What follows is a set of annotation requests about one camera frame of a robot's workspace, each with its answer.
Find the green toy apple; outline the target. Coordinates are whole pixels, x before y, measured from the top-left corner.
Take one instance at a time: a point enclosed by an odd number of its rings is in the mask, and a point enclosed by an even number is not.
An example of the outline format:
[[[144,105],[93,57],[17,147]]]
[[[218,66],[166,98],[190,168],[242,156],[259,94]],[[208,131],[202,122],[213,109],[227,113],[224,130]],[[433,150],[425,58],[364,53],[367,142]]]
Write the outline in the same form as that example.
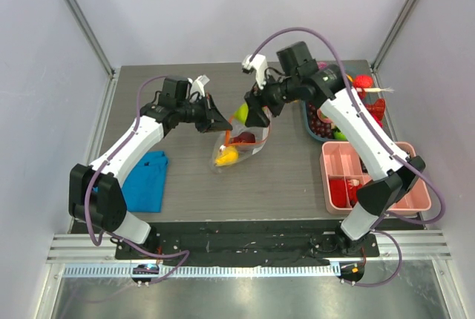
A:
[[[245,102],[234,112],[234,118],[243,125],[246,124],[248,115],[249,106]]]

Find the clear orange zip bag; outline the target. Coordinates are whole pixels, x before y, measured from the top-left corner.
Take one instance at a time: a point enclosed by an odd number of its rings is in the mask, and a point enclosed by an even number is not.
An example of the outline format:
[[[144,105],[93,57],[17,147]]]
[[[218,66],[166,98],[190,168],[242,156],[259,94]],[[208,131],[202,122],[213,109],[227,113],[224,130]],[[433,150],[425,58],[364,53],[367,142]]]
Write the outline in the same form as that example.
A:
[[[265,146],[268,136],[270,134],[270,131],[272,129],[272,124],[270,124],[269,127],[267,128],[255,128],[255,127],[248,128],[242,123],[238,122],[234,118],[234,114],[229,118],[229,122],[232,124],[232,130],[224,131],[220,133],[220,135],[217,138],[216,143],[214,144],[214,150],[212,152],[212,156],[210,160],[211,169],[219,173],[222,172],[224,169],[237,165],[238,163],[243,162],[247,160],[248,158],[256,155],[258,152],[260,152]],[[256,138],[255,144],[238,145],[238,144],[233,144],[230,142],[230,140],[233,137],[236,137],[237,135],[239,135],[240,133],[244,131],[252,132],[255,135],[255,138]],[[217,156],[217,153],[220,150],[220,148],[222,148],[223,146],[236,147],[236,149],[239,152],[239,159],[235,164],[222,166],[222,167],[218,167],[214,164],[214,159]]]

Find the dark red toy fruit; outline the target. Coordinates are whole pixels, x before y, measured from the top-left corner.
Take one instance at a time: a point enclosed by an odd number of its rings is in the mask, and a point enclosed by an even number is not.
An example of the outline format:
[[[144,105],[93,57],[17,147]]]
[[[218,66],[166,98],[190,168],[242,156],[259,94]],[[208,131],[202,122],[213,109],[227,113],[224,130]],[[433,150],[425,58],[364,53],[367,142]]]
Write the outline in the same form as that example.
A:
[[[236,137],[233,137],[230,142],[238,145],[253,145],[256,143],[256,138],[252,132],[244,131]]]

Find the yellow toy pear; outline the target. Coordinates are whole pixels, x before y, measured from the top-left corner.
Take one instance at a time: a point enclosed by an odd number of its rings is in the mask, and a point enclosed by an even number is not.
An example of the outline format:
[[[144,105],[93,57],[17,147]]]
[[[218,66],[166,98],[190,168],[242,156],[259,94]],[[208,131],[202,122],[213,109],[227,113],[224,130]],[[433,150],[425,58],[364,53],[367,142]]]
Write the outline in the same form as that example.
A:
[[[233,165],[239,159],[239,152],[234,146],[222,147],[214,159],[214,164],[218,167]]]

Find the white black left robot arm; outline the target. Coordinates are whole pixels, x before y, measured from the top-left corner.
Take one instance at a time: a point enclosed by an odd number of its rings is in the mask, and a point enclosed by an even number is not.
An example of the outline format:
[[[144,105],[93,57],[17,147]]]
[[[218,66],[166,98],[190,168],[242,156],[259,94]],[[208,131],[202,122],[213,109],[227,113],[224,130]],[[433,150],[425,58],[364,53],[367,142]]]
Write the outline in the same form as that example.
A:
[[[132,242],[143,259],[157,253],[157,232],[127,208],[123,184],[136,164],[181,123],[198,132],[229,131],[232,126],[205,90],[209,78],[162,77],[163,85],[145,105],[136,105],[131,127],[90,165],[75,165],[69,179],[69,214],[86,224],[94,245],[104,233]]]

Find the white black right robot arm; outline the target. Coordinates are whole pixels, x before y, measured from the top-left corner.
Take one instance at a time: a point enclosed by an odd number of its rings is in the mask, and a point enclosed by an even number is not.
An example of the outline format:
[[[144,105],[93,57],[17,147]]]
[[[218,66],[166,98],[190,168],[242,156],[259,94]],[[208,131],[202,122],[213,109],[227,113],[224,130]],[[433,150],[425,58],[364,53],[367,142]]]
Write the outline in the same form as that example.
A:
[[[279,50],[278,59],[284,73],[280,81],[266,75],[265,56],[253,53],[243,60],[243,72],[255,74],[255,84],[244,97],[245,124],[265,128],[270,124],[265,108],[278,116],[286,103],[301,100],[311,102],[343,132],[371,178],[357,190],[358,202],[335,230],[338,252],[353,255],[386,210],[413,188],[425,162],[404,152],[379,127],[350,84],[340,59],[320,69],[305,42]]]

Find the teal fruit basket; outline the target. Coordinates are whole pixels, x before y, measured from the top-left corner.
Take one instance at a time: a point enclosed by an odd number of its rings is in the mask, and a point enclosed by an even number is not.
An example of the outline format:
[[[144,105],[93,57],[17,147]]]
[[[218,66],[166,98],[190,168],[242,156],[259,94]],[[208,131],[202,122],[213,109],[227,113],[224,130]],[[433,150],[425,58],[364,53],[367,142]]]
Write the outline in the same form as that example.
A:
[[[301,102],[304,127],[307,133],[319,142],[346,141],[347,138],[335,123],[322,114],[311,102]]]

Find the dark purple grape bunch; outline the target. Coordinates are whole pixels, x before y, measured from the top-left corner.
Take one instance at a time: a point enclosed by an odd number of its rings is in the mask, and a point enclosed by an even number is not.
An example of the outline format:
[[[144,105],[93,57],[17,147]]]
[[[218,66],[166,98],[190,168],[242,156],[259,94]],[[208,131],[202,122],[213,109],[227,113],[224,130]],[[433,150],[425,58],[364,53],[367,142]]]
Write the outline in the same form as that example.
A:
[[[311,132],[323,139],[333,138],[333,126],[331,122],[325,122],[320,110],[316,108],[312,103],[305,104],[307,113],[307,124]]]

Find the green toy lime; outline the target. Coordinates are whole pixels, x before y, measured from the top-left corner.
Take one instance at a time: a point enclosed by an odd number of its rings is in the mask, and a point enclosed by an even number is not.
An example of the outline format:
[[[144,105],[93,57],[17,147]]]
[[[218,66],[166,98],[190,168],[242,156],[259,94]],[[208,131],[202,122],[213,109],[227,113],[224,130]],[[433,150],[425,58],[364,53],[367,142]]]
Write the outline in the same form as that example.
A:
[[[346,136],[339,129],[333,130],[333,138],[338,141],[347,141]]]

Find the blue folded t-shirt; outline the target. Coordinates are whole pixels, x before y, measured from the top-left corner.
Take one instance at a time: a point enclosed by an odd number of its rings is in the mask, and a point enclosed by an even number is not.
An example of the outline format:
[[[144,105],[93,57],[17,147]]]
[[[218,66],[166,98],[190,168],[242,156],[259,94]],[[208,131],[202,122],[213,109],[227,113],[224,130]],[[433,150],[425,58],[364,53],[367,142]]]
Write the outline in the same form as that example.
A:
[[[168,170],[163,151],[149,151],[127,176],[122,192],[127,209],[137,213],[160,213]]]

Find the pink compartment tray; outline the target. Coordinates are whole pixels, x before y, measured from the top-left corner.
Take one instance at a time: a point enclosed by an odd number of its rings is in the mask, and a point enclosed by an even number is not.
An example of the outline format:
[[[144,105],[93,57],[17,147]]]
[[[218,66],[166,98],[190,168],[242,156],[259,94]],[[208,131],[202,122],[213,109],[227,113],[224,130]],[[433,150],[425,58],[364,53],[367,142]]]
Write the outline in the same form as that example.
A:
[[[358,202],[356,191],[372,180],[358,154],[348,142],[325,142],[320,167],[327,211],[334,215],[349,214]],[[431,206],[427,186],[418,180],[390,210],[409,217],[427,211]]]

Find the red toy meat piece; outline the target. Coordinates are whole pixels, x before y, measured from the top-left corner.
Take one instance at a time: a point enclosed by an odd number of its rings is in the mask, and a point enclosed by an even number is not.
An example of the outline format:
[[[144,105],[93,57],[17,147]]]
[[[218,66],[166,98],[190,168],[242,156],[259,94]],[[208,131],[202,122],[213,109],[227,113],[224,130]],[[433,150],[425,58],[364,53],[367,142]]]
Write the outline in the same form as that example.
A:
[[[330,202],[336,208],[347,207],[347,184],[344,178],[329,179]]]

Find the red toy lobster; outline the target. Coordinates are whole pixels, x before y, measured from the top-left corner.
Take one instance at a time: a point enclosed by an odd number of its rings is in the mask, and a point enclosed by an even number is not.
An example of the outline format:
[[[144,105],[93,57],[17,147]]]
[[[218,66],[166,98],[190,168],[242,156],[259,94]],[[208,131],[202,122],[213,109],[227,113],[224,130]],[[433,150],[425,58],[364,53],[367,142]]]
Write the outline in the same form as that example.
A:
[[[366,96],[367,93],[393,93],[392,88],[356,88],[360,98]],[[365,108],[370,115],[375,119],[378,125],[383,128],[384,112],[386,111],[386,101],[384,98],[377,99],[373,104],[365,104]]]

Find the aluminium frame rail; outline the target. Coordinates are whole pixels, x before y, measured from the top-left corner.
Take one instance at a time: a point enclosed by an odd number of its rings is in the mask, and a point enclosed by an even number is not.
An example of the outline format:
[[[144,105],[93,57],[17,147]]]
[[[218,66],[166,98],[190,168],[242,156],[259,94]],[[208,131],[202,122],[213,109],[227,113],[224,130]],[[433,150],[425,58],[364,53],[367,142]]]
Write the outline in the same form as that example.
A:
[[[390,231],[405,260],[450,260],[448,244],[440,230]],[[390,238],[377,234],[374,241],[380,260],[396,260],[396,246]],[[47,254],[48,263],[111,263],[118,261],[116,245],[104,236],[95,246],[86,234],[55,234]]]

